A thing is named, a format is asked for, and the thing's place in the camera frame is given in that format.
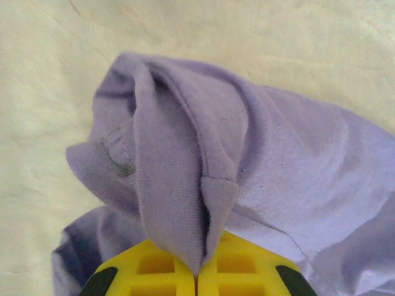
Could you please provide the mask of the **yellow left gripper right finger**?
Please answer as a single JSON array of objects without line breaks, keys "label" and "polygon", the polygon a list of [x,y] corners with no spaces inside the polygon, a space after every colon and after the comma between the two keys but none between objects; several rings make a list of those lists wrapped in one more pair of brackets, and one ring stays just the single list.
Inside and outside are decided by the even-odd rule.
[{"label": "yellow left gripper right finger", "polygon": [[197,296],[318,296],[297,264],[226,231],[196,289]]}]

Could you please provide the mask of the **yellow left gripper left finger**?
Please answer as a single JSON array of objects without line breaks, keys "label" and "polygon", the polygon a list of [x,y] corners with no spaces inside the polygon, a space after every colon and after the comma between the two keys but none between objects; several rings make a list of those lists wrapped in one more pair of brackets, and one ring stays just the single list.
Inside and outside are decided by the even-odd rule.
[{"label": "yellow left gripper left finger", "polygon": [[196,296],[195,278],[171,253],[146,240],[101,264],[79,296]]}]

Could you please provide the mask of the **purple t-shirt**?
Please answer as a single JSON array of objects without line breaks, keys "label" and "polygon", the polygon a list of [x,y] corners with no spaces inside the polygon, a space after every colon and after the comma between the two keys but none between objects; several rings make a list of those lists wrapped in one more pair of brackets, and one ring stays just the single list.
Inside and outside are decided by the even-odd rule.
[{"label": "purple t-shirt", "polygon": [[296,262],[318,296],[395,296],[395,135],[337,105],[124,53],[65,155],[103,205],[63,230],[54,296],[145,239],[197,273],[223,230]]}]

